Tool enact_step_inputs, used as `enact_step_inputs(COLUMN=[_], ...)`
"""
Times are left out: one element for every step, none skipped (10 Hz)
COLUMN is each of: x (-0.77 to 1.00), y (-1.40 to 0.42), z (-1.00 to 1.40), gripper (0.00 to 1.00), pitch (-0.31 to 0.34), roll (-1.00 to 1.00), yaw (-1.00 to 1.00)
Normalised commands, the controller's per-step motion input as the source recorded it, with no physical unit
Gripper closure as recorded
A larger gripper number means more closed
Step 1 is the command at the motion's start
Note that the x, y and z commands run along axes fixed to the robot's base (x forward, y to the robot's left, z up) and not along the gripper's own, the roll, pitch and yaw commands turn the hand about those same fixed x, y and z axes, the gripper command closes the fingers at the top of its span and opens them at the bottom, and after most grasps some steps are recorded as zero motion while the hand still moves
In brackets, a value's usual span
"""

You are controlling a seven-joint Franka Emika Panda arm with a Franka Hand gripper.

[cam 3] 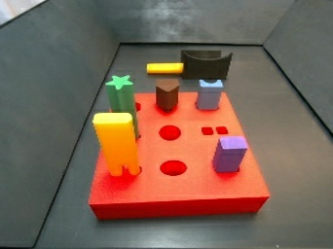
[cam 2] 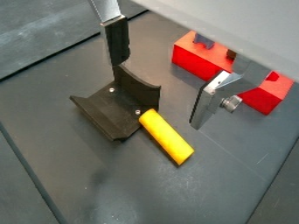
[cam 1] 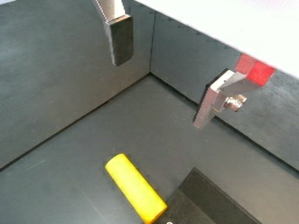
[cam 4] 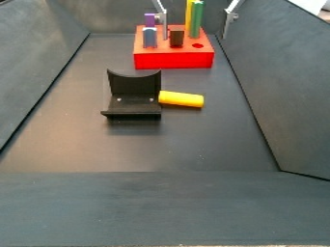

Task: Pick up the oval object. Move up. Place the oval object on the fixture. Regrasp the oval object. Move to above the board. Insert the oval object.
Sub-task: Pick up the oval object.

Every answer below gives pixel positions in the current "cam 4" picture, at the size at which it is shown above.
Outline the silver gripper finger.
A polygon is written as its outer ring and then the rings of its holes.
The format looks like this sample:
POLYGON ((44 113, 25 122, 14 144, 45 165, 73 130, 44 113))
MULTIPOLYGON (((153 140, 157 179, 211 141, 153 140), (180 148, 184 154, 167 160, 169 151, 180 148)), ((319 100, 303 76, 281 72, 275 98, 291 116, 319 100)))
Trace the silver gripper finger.
POLYGON ((221 39, 227 38, 229 25, 237 19, 237 8, 243 2, 244 0, 232 0, 229 6, 224 9, 225 20, 224 20, 224 26, 223 26, 221 39))
POLYGON ((156 8, 156 16, 159 18, 159 22, 163 24, 163 40, 167 40, 167 10, 161 3, 161 0, 151 0, 152 4, 156 8))

